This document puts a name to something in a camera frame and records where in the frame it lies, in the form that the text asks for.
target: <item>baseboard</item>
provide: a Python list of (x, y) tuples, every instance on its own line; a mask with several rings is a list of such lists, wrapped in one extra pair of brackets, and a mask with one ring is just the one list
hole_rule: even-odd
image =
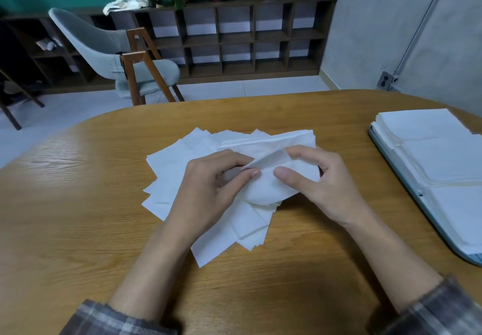
[(324, 72), (322, 69), (320, 69), (320, 72), (318, 74), (318, 76), (320, 78), (322, 78), (322, 80), (324, 81), (324, 83), (326, 84), (326, 86), (328, 86), (328, 88), (330, 90), (340, 90), (340, 88), (338, 87), (338, 85), (336, 85), (334, 83), (334, 81), (331, 79), (331, 77), (329, 77), (326, 72)]

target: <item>chair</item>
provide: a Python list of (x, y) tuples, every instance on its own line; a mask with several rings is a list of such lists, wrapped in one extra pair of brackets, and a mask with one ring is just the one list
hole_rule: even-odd
[[(26, 88), (24, 88), (22, 85), (20, 85), (19, 83), (15, 82), (8, 74), (5, 70), (2, 70), (0, 69), (0, 74), (2, 74), (5, 79), (11, 81), (11, 82), (14, 82), (18, 88), (20, 89), (20, 91), (22, 93), (24, 93), (28, 99), (32, 100), (35, 104), (37, 104), (40, 108), (43, 108), (45, 107), (45, 104), (42, 103), (40, 100), (38, 100), (30, 91), (28, 91)], [(12, 115), (12, 113), (9, 111), (9, 109), (7, 108), (7, 106), (3, 103), (2, 99), (0, 99), (0, 109), (5, 113), (5, 115), (7, 116), (7, 118), (9, 119), (10, 123), (15, 127), (15, 129), (17, 131), (21, 130), (22, 127), (21, 125), (17, 122), (17, 120), (15, 119), (15, 117)]]
[[(121, 98), (131, 98), (133, 106), (145, 104), (145, 96), (159, 90), (169, 102), (175, 102), (170, 86), (179, 101), (184, 101), (176, 85), (179, 67), (160, 57), (144, 28), (103, 30), (56, 8), (50, 9), (49, 15), (92, 69), (100, 76), (115, 80), (117, 94)], [(136, 36), (144, 39), (155, 60), (150, 58), (148, 51), (137, 51)]]

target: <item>plaid shirt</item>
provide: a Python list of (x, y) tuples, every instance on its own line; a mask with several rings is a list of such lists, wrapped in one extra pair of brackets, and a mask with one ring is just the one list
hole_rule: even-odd
[[(174, 335), (175, 331), (86, 300), (60, 335)], [(454, 278), (407, 308), (383, 335), (482, 335), (482, 308)]]

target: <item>person's right hand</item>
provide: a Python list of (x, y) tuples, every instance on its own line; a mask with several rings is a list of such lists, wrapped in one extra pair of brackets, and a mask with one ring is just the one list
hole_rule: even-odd
[(293, 159), (316, 163), (323, 172), (320, 181), (314, 182), (282, 166), (274, 169), (274, 176), (305, 195), (330, 219), (347, 226), (368, 208), (340, 155), (302, 145), (288, 147), (286, 151)]

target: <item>floor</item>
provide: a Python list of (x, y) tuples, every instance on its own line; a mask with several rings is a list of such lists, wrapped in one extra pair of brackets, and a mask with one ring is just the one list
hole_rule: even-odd
[[(179, 89), (187, 101), (329, 90), (319, 76), (179, 85)], [(57, 131), (99, 114), (132, 106), (129, 99), (118, 98), (114, 90), (43, 95), (40, 100), (44, 108), (31, 101), (9, 107), (22, 126), (20, 131), (0, 112), (0, 168)], [(147, 95), (146, 102), (163, 103), (166, 99), (158, 92)]]

